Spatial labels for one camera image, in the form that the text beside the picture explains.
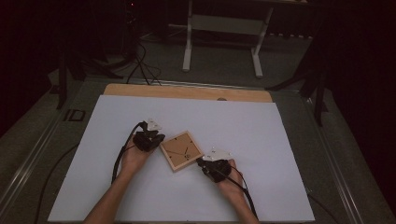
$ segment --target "black cable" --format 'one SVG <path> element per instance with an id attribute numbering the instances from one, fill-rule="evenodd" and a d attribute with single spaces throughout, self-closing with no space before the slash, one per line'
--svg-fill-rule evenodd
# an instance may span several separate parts
<path id="1" fill-rule="evenodd" d="M 332 212 L 331 212 L 329 209 L 327 209 L 326 206 L 325 206 L 323 203 L 321 203 L 320 201 L 318 201 L 316 198 L 314 198 L 314 197 L 313 197 L 312 195 L 310 195 L 309 193 L 308 193 L 308 197 L 309 197 L 310 199 L 312 199 L 315 203 L 317 203 L 327 214 L 329 214 L 329 216 L 332 217 L 332 219 L 334 220 L 335 223 L 340 224 L 340 222 L 339 222 L 338 219 L 335 217 L 335 215 L 333 215 Z"/>
<path id="2" fill-rule="evenodd" d="M 50 176 L 52 175 L 52 173 L 53 173 L 53 171 L 55 170 L 55 168 L 58 166 L 59 162 L 61 162 L 61 160 L 62 160 L 67 154 L 69 154 L 69 153 L 70 153 L 71 151 L 73 151 L 76 147 L 78 147 L 78 145 L 79 145 L 79 143 L 77 143 L 76 145 L 74 145 L 73 147 L 71 147 L 70 149 L 68 149 L 68 150 L 62 155 L 62 157 L 61 157 L 59 160 L 57 160 L 56 163 L 55 163 L 55 164 L 52 166 L 52 168 L 50 169 L 49 175 L 47 176 L 46 182 L 44 183 L 44 187 L 42 188 L 41 193 L 40 193 L 40 197 L 39 197 L 39 199 L 38 199 L 38 206 L 37 206 L 37 209 L 36 209 L 36 211 L 35 211 L 35 222 L 34 222 L 35 224 L 36 224 L 37 221 L 38 221 L 38 216 L 39 216 L 39 214 L 40 214 L 41 203 L 42 203 L 42 200 L 43 200 L 43 197 L 44 197 L 44 192 L 45 192 L 45 190 L 46 190 L 47 184 L 48 184 L 48 182 L 49 182 L 49 180 L 50 180 Z"/>
<path id="3" fill-rule="evenodd" d="M 149 85 L 149 81 L 148 78 L 146 77 L 145 72 L 143 71 L 143 67 L 142 67 L 142 62 L 143 60 L 140 60 L 140 58 L 137 56 L 136 57 L 137 61 L 139 62 L 139 68 L 140 68 L 140 72 L 142 73 L 143 78 L 146 80 L 146 83 Z"/>
<path id="4" fill-rule="evenodd" d="M 146 48 L 143 47 L 143 45 L 141 45 L 140 43 L 139 43 L 139 46 L 143 48 L 143 56 L 142 56 L 142 59 L 141 59 L 140 61 L 137 60 L 138 56 L 137 56 L 137 54 L 136 54 L 137 65 L 136 65 L 136 67 L 134 68 L 134 70 L 132 70 L 131 74 L 128 76 L 128 78 L 127 78 L 127 80 L 126 80 L 126 84 L 129 83 L 129 80 L 130 80 L 131 77 L 134 75 L 134 71 L 136 71 L 137 67 L 141 66 L 141 62 L 142 62 L 142 61 L 145 59 L 145 57 L 146 57 Z"/>
<path id="5" fill-rule="evenodd" d="M 128 139 L 126 140 L 124 146 L 121 148 L 119 156 L 117 157 L 116 162 L 114 163 L 113 176 L 111 176 L 111 183 L 113 183 L 114 180 L 116 180 L 117 171 L 119 170 L 122 155 L 126 150 L 128 150 L 130 148 L 130 147 L 127 148 L 127 146 L 128 146 L 129 141 L 132 138 L 132 135 L 134 135 L 134 132 L 136 131 L 136 129 L 142 124 L 143 124 L 143 122 L 140 122 L 140 123 L 136 124 L 136 126 L 134 126 L 134 128 L 132 129 L 131 133 L 129 134 Z"/>
<path id="6" fill-rule="evenodd" d="M 139 43 L 139 46 L 143 49 L 143 51 L 145 51 L 145 53 L 147 52 L 146 48 L 145 48 L 141 43 Z M 154 82 L 154 80 L 156 80 L 156 81 L 158 82 L 158 84 L 160 84 L 160 86 L 161 86 L 162 84 L 161 84 L 160 80 L 158 79 L 158 76 L 161 74 L 161 69 L 158 68 L 158 67 L 150 66 L 150 65 L 144 63 L 144 62 L 143 62 L 143 58 L 142 58 L 142 60 L 141 60 L 141 64 L 143 64 L 143 65 L 146 66 L 146 70 L 148 70 L 148 72 L 149 72 L 149 73 L 152 75 L 152 77 L 153 77 L 153 79 L 151 80 L 151 82 L 148 83 L 148 84 L 151 85 L 151 84 Z M 149 67 L 159 70 L 159 71 L 160 71 L 160 74 L 159 74 L 158 76 L 154 76 L 154 74 L 152 74 L 152 72 L 149 70 Z M 146 75 L 144 74 L 144 72 L 143 72 L 142 69 L 143 69 L 143 68 L 141 68 L 142 75 L 144 76 L 146 82 L 148 82 L 147 77 L 146 77 Z"/>
<path id="7" fill-rule="evenodd" d="M 232 168 L 235 169 L 235 171 L 238 172 L 238 174 L 241 175 L 242 180 L 244 181 L 246 188 L 243 188 L 240 184 L 236 183 L 236 181 L 234 181 L 234 180 L 231 179 L 229 176 L 227 176 L 227 175 L 225 175 L 224 173 L 222 173 L 220 170 L 215 169 L 215 171 L 218 172 L 220 175 L 224 176 L 225 178 L 227 178 L 228 180 L 230 180 L 231 182 L 233 182 L 238 188 L 240 188 L 240 189 L 245 193 L 245 195 L 247 196 L 248 203 L 249 203 L 249 205 L 250 205 L 250 210 L 251 210 L 251 212 L 253 213 L 253 215 L 254 215 L 257 219 L 259 219 L 258 216 L 257 216 L 257 213 L 256 213 L 256 208 L 254 207 L 253 200 L 251 199 L 250 194 L 249 194 L 249 192 L 248 192 L 248 185 L 247 185 L 247 183 L 246 183 L 246 181 L 245 181 L 245 178 L 242 176 L 241 172 L 239 172 L 235 167 L 232 167 Z"/>

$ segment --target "dark background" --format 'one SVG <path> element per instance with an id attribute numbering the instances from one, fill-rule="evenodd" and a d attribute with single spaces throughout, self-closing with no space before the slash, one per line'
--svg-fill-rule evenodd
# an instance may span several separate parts
<path id="1" fill-rule="evenodd" d="M 114 45 L 121 35 L 109 35 L 121 34 L 124 28 L 122 1 L 100 7 L 104 2 L 111 3 L 1 3 L 0 136 L 50 89 L 47 74 L 58 67 L 59 28 L 79 27 L 89 34 L 68 32 L 76 46 L 92 57 L 100 58 L 108 50 L 122 51 L 121 44 Z M 135 2 L 139 5 L 135 16 L 161 36 L 166 36 L 167 23 L 186 23 L 187 1 Z M 286 38 L 315 37 L 303 59 L 304 66 L 326 66 L 327 88 L 332 90 L 378 186 L 396 214 L 396 3 L 335 1 L 335 6 L 331 11 L 278 6 L 268 31 Z M 217 12 L 241 16 L 240 11 L 227 7 Z"/>

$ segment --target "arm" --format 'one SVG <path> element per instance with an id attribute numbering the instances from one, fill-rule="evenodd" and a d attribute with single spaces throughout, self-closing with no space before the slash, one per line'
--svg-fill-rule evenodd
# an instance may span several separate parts
<path id="1" fill-rule="evenodd" d="M 229 160 L 232 167 L 236 168 L 234 160 Z M 242 186 L 242 176 L 238 174 L 235 169 L 232 169 L 229 177 Z M 244 192 L 238 188 L 233 182 L 226 179 L 217 183 L 222 195 L 228 200 L 236 214 L 239 221 L 243 224 L 260 223 L 259 220 L 251 212 L 248 203 L 245 200 Z"/>
<path id="2" fill-rule="evenodd" d="M 122 196 L 134 175 L 143 167 L 151 152 L 139 150 L 131 140 L 121 160 L 121 170 L 116 180 L 87 215 L 83 223 L 113 223 Z"/>

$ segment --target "wire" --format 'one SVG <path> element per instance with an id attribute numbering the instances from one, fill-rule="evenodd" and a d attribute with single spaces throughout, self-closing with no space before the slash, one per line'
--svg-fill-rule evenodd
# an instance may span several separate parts
<path id="1" fill-rule="evenodd" d="M 154 81 L 157 81 L 158 84 L 160 84 L 160 86 L 161 86 L 162 83 L 161 83 L 161 81 L 158 79 L 158 77 L 161 75 L 161 69 L 158 68 L 158 67 L 154 67 L 154 66 L 148 65 L 148 64 L 146 64 L 146 63 L 143 62 L 144 59 L 145 59 L 145 57 L 146 57 L 147 50 L 146 50 L 146 48 L 145 48 L 142 44 L 138 43 L 138 45 L 143 49 L 143 56 L 142 56 L 141 58 L 140 58 L 138 55 L 136 56 L 137 65 L 136 65 L 136 67 L 133 69 L 133 71 L 131 72 L 131 74 L 128 76 L 127 81 L 126 81 L 126 84 L 129 84 L 129 81 L 130 81 L 130 79 L 132 78 L 132 76 L 134 75 L 134 72 L 136 71 L 137 68 L 139 68 L 139 69 L 140 69 L 140 72 L 142 73 L 143 78 L 146 80 L 146 83 L 147 83 L 148 85 L 151 85 Z M 153 68 L 153 69 L 158 70 L 158 71 L 159 71 L 159 74 L 158 74 L 157 76 L 154 75 L 154 74 L 150 71 L 150 68 Z M 145 69 L 151 74 L 151 76 L 152 76 L 152 80 L 151 80 L 151 81 L 149 81 L 148 77 L 146 76 L 146 74 L 145 74 Z"/>
<path id="2" fill-rule="evenodd" d="M 132 70 L 132 72 L 131 72 L 131 74 L 128 76 L 128 78 L 126 79 L 126 84 L 129 84 L 129 80 L 130 80 L 131 77 L 134 75 L 134 71 L 136 71 L 137 67 L 141 66 L 141 62 L 142 62 L 142 61 L 145 59 L 145 57 L 146 57 L 146 48 L 143 47 L 143 45 L 141 45 L 140 43 L 139 43 L 139 46 L 143 48 L 143 56 L 142 56 L 142 59 L 141 59 L 141 60 L 138 60 L 138 56 L 137 56 L 137 54 L 136 54 L 137 65 L 136 65 L 136 67 L 134 68 L 134 70 Z"/>
<path id="3" fill-rule="evenodd" d="M 127 146 L 128 146 L 129 141 L 132 138 L 132 135 L 134 135 L 134 132 L 136 131 L 136 129 L 142 124 L 143 124 L 143 122 L 139 122 L 138 124 L 136 124 L 136 126 L 134 126 L 134 128 L 132 129 L 131 133 L 129 134 L 128 139 L 126 140 L 124 146 L 121 148 L 119 156 L 117 157 L 116 162 L 114 163 L 113 176 L 111 176 L 111 183 L 113 183 L 114 180 L 116 180 L 117 171 L 119 170 L 119 166 L 120 166 L 120 161 L 121 161 L 122 155 L 123 155 L 123 153 L 126 150 L 128 150 L 130 148 L 130 147 L 127 147 Z"/>
<path id="4" fill-rule="evenodd" d="M 257 213 L 256 213 L 256 208 L 254 207 L 253 200 L 251 199 L 250 193 L 248 192 L 248 185 L 247 185 L 247 183 L 246 183 L 246 181 L 245 181 L 245 178 L 242 176 L 241 172 L 239 172 L 235 167 L 232 167 L 232 168 L 235 169 L 235 171 L 236 171 L 239 175 L 241 175 L 242 180 L 244 181 L 244 184 L 245 184 L 245 186 L 246 186 L 245 189 L 244 189 L 240 184 L 236 183 L 236 181 L 234 181 L 233 179 L 231 179 L 229 176 L 227 176 L 227 175 L 225 175 L 224 173 L 222 173 L 220 170 L 215 169 L 215 171 L 218 172 L 220 175 L 224 176 L 225 178 L 227 178 L 228 180 L 230 180 L 231 182 L 233 182 L 238 188 L 240 188 L 242 191 L 244 191 L 245 195 L 247 196 L 247 200 L 248 200 L 248 203 L 249 203 L 249 205 L 250 205 L 250 210 L 251 210 L 251 212 L 253 213 L 253 215 L 254 215 L 257 219 L 259 219 L 258 216 L 257 216 Z"/>
<path id="5" fill-rule="evenodd" d="M 184 31 L 187 31 L 187 28 L 181 28 L 180 30 L 178 30 L 178 31 L 176 31 L 176 32 L 174 32 L 174 33 L 168 35 L 167 37 L 171 37 L 171 36 L 174 36 L 174 35 L 178 35 L 178 34 L 184 32 Z M 157 37 L 157 38 L 155 38 L 155 37 L 156 37 L 155 34 L 154 34 L 153 32 L 150 32 L 150 33 L 148 33 L 148 34 L 146 34 L 146 35 L 141 35 L 139 38 L 140 38 L 141 40 L 143 40 L 143 41 L 148 41 L 148 42 L 160 42 L 160 41 L 161 41 L 161 39 L 160 39 L 159 37 Z"/>
<path id="6" fill-rule="evenodd" d="M 332 219 L 334 220 L 335 223 L 340 224 L 340 222 L 338 221 L 338 219 L 335 217 L 335 215 L 332 214 L 332 212 L 326 208 L 326 206 L 321 203 L 320 201 L 318 201 L 316 198 L 314 198 L 311 194 L 307 194 L 308 197 L 310 199 L 312 199 L 312 201 L 314 201 L 315 203 L 317 203 L 327 214 L 329 214 L 329 216 L 332 217 Z"/>
<path id="7" fill-rule="evenodd" d="M 52 166 L 52 168 L 50 169 L 49 175 L 47 176 L 46 182 L 44 183 L 44 187 L 42 188 L 41 193 L 40 193 L 40 197 L 39 197 L 39 199 L 38 199 L 38 206 L 37 206 L 37 209 L 35 210 L 35 222 L 34 222 L 35 224 L 36 224 L 37 221 L 38 221 L 38 216 L 39 216 L 39 214 L 40 214 L 40 207 L 41 207 L 41 203 L 42 203 L 42 201 L 43 201 L 44 192 L 46 191 L 47 184 L 49 183 L 49 180 L 50 180 L 50 177 L 51 177 L 53 171 L 54 171 L 55 168 L 58 166 L 59 162 L 61 162 L 61 160 L 62 160 L 67 154 L 69 154 L 69 153 L 70 153 L 71 151 L 73 151 L 76 147 L 78 147 L 78 145 L 79 145 L 79 143 L 75 144 L 73 147 L 71 147 L 70 149 L 68 149 L 68 150 L 62 155 L 62 157 L 61 157 L 59 160 L 57 160 L 57 161 L 55 162 L 55 164 L 54 164 L 54 165 Z"/>

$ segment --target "forearm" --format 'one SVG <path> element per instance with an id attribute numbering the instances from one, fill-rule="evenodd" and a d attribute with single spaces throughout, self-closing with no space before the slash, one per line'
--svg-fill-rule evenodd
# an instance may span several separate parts
<path id="1" fill-rule="evenodd" d="M 122 196 L 134 174 L 121 172 L 96 206 L 91 210 L 84 223 L 114 223 Z"/>
<path id="2" fill-rule="evenodd" d="M 259 220 L 253 215 L 244 197 L 229 199 L 233 209 L 238 215 L 239 222 L 242 224 L 260 223 Z"/>

